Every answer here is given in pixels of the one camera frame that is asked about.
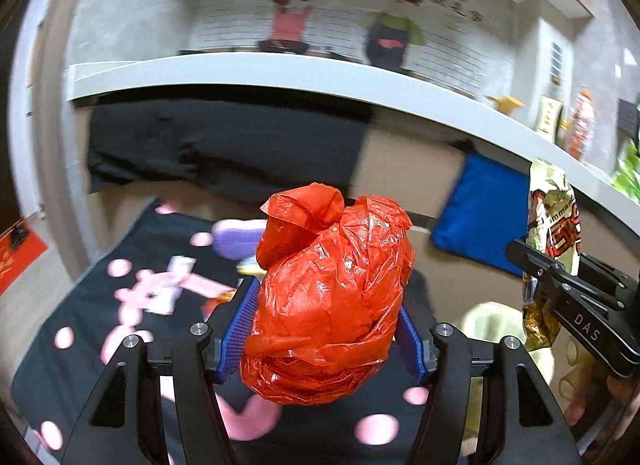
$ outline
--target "screw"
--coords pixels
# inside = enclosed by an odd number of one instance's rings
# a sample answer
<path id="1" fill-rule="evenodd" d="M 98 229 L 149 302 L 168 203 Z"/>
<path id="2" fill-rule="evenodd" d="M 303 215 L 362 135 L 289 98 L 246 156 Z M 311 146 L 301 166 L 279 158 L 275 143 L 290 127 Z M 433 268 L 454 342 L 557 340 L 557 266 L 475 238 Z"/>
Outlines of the screw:
<path id="1" fill-rule="evenodd" d="M 453 326 L 450 324 L 446 324 L 445 322 L 438 324 L 436 326 L 436 331 L 442 335 L 443 337 L 448 337 L 453 333 Z"/>
<path id="2" fill-rule="evenodd" d="M 136 346 L 138 342 L 140 342 L 140 337 L 137 335 L 127 335 L 124 337 L 122 345 L 126 348 L 132 348 L 133 346 Z"/>
<path id="3" fill-rule="evenodd" d="M 193 326 L 191 326 L 190 332 L 193 335 L 204 335 L 207 333 L 208 327 L 203 322 L 197 322 Z"/>
<path id="4" fill-rule="evenodd" d="M 510 350 L 514 350 L 520 347 L 520 341 L 517 337 L 510 335 L 504 338 L 504 345 L 507 346 Z"/>

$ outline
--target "white shelf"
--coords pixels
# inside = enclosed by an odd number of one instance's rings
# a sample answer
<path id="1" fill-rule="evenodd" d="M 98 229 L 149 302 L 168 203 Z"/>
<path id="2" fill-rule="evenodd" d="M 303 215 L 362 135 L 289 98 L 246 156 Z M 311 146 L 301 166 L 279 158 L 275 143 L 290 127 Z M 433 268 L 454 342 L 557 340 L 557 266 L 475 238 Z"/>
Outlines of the white shelf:
<path id="1" fill-rule="evenodd" d="M 99 70 L 92 63 L 92 71 Z M 177 84 L 236 84 L 311 91 L 385 106 L 481 138 L 526 160 L 543 158 L 566 171 L 569 182 L 640 236 L 640 206 L 557 146 L 519 122 L 450 90 L 362 64 L 319 57 L 237 52 L 194 54 L 132 62 L 76 78 L 68 98 Z"/>

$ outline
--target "red plastic bag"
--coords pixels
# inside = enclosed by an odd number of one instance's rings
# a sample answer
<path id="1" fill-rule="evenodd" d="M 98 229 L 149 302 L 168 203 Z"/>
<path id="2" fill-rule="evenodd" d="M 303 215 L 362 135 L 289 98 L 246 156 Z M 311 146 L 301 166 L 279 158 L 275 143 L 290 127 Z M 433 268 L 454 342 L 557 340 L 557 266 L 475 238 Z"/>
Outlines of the red plastic bag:
<path id="1" fill-rule="evenodd" d="M 344 208 L 321 184 L 274 194 L 256 258 L 268 274 L 241 360 L 242 380 L 276 403 L 353 393 L 386 360 L 411 274 L 412 223 L 398 203 Z"/>

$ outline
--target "pink shirt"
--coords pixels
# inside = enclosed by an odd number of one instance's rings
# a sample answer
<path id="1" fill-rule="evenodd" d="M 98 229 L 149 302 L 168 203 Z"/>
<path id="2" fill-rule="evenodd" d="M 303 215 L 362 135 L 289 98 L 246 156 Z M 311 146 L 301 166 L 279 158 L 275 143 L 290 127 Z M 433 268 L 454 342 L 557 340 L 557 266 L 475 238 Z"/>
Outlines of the pink shirt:
<path id="1" fill-rule="evenodd" d="M 286 8 L 277 7 L 270 39 L 302 42 L 305 22 L 312 11 L 311 5 L 307 5 L 302 12 L 287 12 Z"/>

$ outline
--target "cartoon woman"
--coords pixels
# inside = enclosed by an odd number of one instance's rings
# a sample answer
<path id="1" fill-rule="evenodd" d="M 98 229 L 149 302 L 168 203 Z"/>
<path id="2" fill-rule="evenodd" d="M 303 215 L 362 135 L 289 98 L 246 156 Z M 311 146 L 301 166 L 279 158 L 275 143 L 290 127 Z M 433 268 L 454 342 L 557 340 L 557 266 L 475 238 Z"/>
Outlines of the cartoon woman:
<path id="1" fill-rule="evenodd" d="M 275 17 L 271 35 L 260 41 L 261 52 L 281 54 L 305 54 L 309 45 L 302 41 L 306 19 L 313 12 L 310 0 L 272 0 L 275 3 Z"/>
<path id="2" fill-rule="evenodd" d="M 422 31 L 407 16 L 407 4 L 419 5 L 422 0 L 385 0 L 382 12 L 372 12 L 360 23 L 367 29 L 365 54 L 377 68 L 402 71 L 404 54 L 409 44 L 424 44 Z"/>

